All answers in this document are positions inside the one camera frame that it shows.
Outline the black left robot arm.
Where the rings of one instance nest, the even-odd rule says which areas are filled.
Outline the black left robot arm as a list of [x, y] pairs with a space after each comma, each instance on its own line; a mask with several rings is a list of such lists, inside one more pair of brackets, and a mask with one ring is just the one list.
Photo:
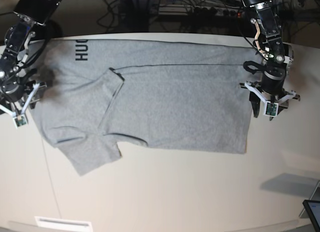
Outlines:
[[262, 63], [246, 61], [243, 68], [251, 74], [261, 74], [260, 80], [240, 84], [250, 91], [254, 117], [262, 112], [269, 119], [277, 117], [289, 106], [289, 100], [299, 100], [295, 91], [284, 89], [285, 79], [293, 61], [293, 50], [283, 43], [281, 29], [270, 3], [273, 0], [242, 0], [244, 7], [254, 8], [255, 17], [250, 19], [256, 29], [253, 47], [262, 57]]

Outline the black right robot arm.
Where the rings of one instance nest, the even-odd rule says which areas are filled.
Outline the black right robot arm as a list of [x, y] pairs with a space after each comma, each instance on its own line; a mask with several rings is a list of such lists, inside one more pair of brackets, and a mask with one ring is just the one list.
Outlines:
[[[14, 105], [26, 95], [30, 95], [34, 86], [30, 80], [37, 73], [32, 65], [38, 60], [52, 38], [54, 31], [50, 21], [62, 0], [19, 0], [13, 12], [19, 17], [5, 38], [5, 49], [0, 56], [0, 104]], [[40, 48], [29, 55], [28, 46], [40, 27], [44, 40]]]

